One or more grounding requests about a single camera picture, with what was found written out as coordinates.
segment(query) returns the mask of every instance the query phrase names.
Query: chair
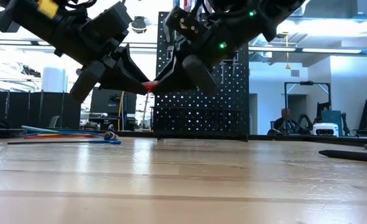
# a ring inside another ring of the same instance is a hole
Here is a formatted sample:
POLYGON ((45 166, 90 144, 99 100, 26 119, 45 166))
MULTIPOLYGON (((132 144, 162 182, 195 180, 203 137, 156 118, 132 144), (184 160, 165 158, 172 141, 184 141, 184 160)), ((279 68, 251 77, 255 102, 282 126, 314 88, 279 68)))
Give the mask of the chair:
POLYGON ((52 118, 51 118, 51 120, 49 121, 49 126, 48 126, 48 128, 56 128, 56 126, 57 126, 57 122, 58 122, 58 119, 60 118, 60 116, 58 115, 58 116, 53 116, 52 118))

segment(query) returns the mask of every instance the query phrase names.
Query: black robotic gripper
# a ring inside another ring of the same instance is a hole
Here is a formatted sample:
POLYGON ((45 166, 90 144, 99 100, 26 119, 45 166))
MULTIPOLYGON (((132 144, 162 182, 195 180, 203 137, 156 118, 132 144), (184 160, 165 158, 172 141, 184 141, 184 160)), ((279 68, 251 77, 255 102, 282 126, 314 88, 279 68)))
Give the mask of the black robotic gripper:
MULTIPOLYGON (((165 41, 172 48, 171 60, 156 76, 154 93, 200 90, 207 95, 218 88, 211 76, 212 67, 250 40, 263 34, 271 41, 277 26, 305 0, 211 0, 216 11, 197 13, 174 6, 163 21, 165 41)), ((197 0, 194 11, 204 4, 197 0)))
POLYGON ((0 31, 17 32, 20 26, 83 65, 70 93, 83 101, 97 83, 100 88, 143 94, 149 80, 133 62, 129 45, 121 47, 132 22, 122 2, 117 2, 94 19, 84 7, 68 11, 67 0, 56 1, 59 9, 53 18, 41 13, 37 1, 0 0, 0 31))

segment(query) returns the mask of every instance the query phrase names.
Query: person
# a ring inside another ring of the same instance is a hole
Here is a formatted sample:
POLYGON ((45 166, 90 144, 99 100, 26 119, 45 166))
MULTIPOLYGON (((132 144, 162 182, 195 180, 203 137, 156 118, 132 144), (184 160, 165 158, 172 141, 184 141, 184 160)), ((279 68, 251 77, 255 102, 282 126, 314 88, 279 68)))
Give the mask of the person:
POLYGON ((275 120, 273 128, 279 130, 282 134, 297 134, 298 124, 291 119, 290 109, 282 110, 282 117, 275 120))

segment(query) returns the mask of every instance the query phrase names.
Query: black metal frame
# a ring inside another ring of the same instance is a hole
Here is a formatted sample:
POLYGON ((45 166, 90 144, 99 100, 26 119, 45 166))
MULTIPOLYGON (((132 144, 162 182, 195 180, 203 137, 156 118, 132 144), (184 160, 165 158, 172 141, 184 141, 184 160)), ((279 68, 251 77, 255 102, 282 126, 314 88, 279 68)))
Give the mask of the black metal frame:
POLYGON ((331 86, 330 83, 315 83, 312 81, 307 81, 307 82, 285 82, 284 83, 284 108, 287 110, 287 100, 288 100, 288 94, 291 91, 287 90, 287 86, 289 84, 293 84, 293 86, 291 87, 291 89, 293 89, 296 85, 302 85, 302 86, 313 86, 313 85, 318 85, 320 87, 320 89, 322 89, 327 95, 328 95, 328 105, 332 106, 332 94, 331 94, 331 86), (325 90, 322 85, 326 85, 327 86, 327 90, 325 90))

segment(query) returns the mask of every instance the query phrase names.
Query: desk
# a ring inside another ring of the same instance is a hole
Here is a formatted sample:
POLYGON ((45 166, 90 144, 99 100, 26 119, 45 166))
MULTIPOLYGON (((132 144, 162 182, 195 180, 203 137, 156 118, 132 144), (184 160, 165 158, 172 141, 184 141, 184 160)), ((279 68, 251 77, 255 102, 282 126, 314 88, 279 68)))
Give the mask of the desk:
POLYGON ((107 130, 109 125, 111 125, 111 124, 113 124, 114 129, 117 129, 119 118, 120 117, 112 117, 112 118, 108 118, 108 117, 103 117, 103 118, 89 117, 88 120, 90 122, 100 124, 100 126, 101 126, 100 129, 101 130, 107 130))
POLYGON ((361 147, 121 140, 0 144, 0 223, 367 223, 367 163, 318 154, 361 147))

